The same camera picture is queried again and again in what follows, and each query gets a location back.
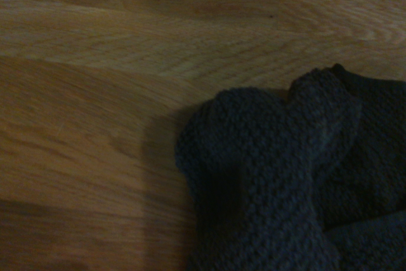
dark gray knitted fabric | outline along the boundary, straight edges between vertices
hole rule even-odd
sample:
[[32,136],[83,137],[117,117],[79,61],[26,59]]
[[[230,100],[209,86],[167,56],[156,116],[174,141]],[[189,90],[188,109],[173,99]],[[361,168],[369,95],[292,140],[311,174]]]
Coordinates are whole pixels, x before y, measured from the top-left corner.
[[188,270],[406,270],[406,84],[336,65],[205,103],[176,145]]

knitted sock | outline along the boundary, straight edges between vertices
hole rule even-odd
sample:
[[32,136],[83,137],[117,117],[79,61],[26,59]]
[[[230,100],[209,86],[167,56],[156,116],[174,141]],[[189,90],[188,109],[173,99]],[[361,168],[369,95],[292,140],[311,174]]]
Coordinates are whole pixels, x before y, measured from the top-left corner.
[[341,270],[406,270],[406,211],[326,233],[340,251]]
[[406,209],[406,83],[331,72],[362,101],[357,137],[328,178],[315,184],[315,202],[327,229]]
[[254,88],[207,102],[176,145],[200,237],[188,270],[336,270],[313,179],[325,179],[315,166],[329,163],[330,151],[350,149],[359,115],[359,101],[319,70],[292,85],[287,103]]

wooden table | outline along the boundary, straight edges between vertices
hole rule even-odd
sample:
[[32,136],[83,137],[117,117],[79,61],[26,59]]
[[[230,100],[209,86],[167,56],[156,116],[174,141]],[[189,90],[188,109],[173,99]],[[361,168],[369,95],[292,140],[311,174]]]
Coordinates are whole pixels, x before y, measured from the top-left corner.
[[0,270],[182,270],[190,113],[336,62],[406,80],[406,0],[0,0]]

wooden surface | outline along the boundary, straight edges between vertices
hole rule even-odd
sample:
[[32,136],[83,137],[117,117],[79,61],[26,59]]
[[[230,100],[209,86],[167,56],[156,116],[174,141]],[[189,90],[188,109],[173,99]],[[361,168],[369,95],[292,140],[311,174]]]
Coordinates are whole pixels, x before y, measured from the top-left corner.
[[0,270],[182,270],[190,113],[336,62],[406,80],[406,0],[0,0]]

dark fabric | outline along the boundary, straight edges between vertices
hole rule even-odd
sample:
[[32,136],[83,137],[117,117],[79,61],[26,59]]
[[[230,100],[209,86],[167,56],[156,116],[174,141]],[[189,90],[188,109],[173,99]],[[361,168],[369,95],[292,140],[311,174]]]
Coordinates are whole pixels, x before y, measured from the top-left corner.
[[287,101],[222,91],[176,144],[197,213],[188,270],[406,270],[406,84],[336,65]]

